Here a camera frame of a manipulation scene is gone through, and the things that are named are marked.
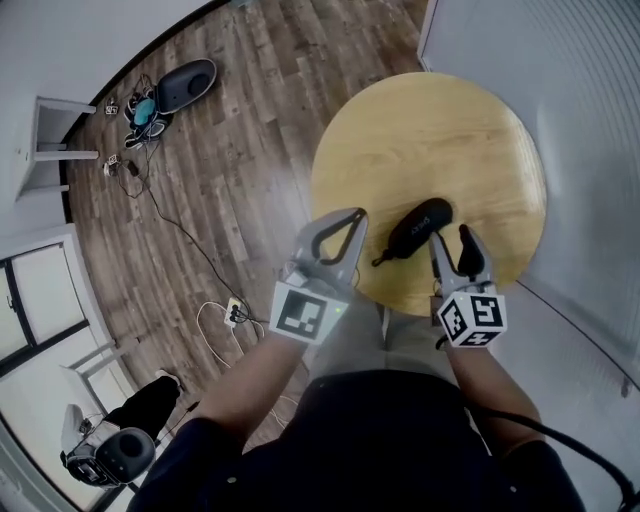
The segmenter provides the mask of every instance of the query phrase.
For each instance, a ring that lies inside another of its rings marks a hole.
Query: person's arm
[[[269,333],[212,383],[194,418],[207,418],[242,443],[273,408],[302,359],[307,345]]]
[[[481,407],[520,414],[540,422],[540,414],[527,394],[485,348],[455,348],[446,344],[451,367],[464,396]],[[506,457],[544,436],[518,423],[482,415],[473,417],[491,453]]]

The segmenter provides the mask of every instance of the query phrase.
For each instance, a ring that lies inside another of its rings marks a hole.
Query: round wooden table
[[[466,223],[492,255],[498,286],[526,269],[540,240],[546,194],[540,159],[518,117],[491,93],[439,73],[388,78],[332,120],[313,164],[313,217],[359,206],[369,214],[358,288],[390,308],[429,315],[434,276],[427,244],[374,268],[389,233],[431,197],[448,200],[441,231],[454,262]],[[343,234],[326,248],[335,254]]]

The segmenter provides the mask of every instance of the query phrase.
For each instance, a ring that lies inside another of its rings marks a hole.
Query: vr headset
[[[139,428],[117,429],[107,422],[99,424],[63,458],[71,475],[87,485],[113,488],[128,484],[153,464],[153,439]]]

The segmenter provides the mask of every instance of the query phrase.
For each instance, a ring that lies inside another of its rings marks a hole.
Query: shoe
[[[178,385],[178,390],[180,391],[180,394],[182,394],[182,382],[180,382],[180,379],[178,377],[176,377],[175,375],[171,375],[169,372],[166,372],[164,370],[158,370],[156,372],[156,379],[159,379],[160,377],[169,377],[170,379],[175,380],[176,384]]]

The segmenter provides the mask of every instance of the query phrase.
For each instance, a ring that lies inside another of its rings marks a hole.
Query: electrical outlet
[[[237,299],[234,299],[233,297],[229,299],[229,304],[227,304],[227,314],[224,315],[224,323],[227,324],[229,327],[231,327],[232,329],[238,325],[236,322],[234,322],[233,320],[231,320],[231,312],[233,311],[233,307],[239,308],[240,307],[240,301],[238,301]]]

